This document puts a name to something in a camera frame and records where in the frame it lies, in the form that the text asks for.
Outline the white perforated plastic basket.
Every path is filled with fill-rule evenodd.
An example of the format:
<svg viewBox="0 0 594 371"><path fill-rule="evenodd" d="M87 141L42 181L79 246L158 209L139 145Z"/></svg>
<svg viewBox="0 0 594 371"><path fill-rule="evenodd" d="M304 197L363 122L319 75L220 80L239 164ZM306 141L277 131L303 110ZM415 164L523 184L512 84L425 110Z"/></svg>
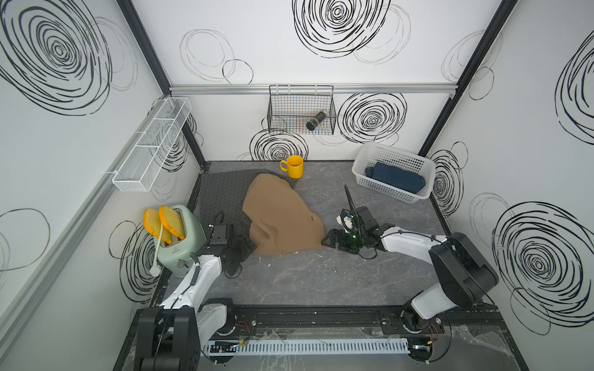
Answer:
<svg viewBox="0 0 594 371"><path fill-rule="evenodd" d="M374 168L378 163L410 171L425 180L424 187L417 193L410 193L398 187L374 180L365 175L367 168ZM361 147L352 167L357 184L370 190L391 196L406 203L416 203L428 199L436 178L436 164L422 156L378 143L367 143Z"/></svg>

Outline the tan brown skirt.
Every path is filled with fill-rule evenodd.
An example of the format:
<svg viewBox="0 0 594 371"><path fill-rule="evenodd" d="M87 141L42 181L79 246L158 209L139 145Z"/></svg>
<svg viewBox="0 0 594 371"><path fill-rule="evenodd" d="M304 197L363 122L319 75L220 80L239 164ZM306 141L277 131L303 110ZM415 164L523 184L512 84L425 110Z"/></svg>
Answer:
<svg viewBox="0 0 594 371"><path fill-rule="evenodd" d="M323 221L278 176L256 176L247 190L242 211L251 221L249 238L256 246L256 254L278 257L323 247Z"/></svg>

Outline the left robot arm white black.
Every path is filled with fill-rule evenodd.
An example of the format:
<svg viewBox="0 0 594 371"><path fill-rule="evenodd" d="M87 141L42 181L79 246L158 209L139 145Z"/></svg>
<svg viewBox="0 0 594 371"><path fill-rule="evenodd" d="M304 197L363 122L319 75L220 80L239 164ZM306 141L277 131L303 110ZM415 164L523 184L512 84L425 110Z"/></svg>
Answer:
<svg viewBox="0 0 594 371"><path fill-rule="evenodd" d="M235 275L255 250L238 237L231 224L214 224L198 250L179 264L184 277L158 307L139 317L135 370L196 370L201 360L214 366L227 363L241 341L215 341L219 331L235 330L235 305L230 299L207 299L210 286L222 274Z"/></svg>

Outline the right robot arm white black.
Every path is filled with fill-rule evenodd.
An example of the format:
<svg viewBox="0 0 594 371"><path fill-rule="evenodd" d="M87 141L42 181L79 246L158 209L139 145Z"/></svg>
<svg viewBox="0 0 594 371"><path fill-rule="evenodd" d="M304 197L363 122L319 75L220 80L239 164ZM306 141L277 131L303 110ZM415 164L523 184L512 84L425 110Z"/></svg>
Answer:
<svg viewBox="0 0 594 371"><path fill-rule="evenodd" d="M393 224L380 225L366 207L342 210L337 219L341 227L327 233L321 241L324 247L353 255L369 248L433 266L438 283L409 300L400 313L410 333L422 332L430 319L450 309L471 309L499 283L496 271L463 233L428 235Z"/></svg>

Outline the blue denim skirt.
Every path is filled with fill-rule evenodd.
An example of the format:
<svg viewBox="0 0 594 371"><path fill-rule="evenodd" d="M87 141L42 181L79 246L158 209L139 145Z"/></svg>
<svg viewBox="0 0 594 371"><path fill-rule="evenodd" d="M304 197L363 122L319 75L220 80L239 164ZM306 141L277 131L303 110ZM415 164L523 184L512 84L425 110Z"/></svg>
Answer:
<svg viewBox="0 0 594 371"><path fill-rule="evenodd" d="M419 193L426 185L425 179L419 174L380 162L367 167L364 174L368 178L414 194Z"/></svg>

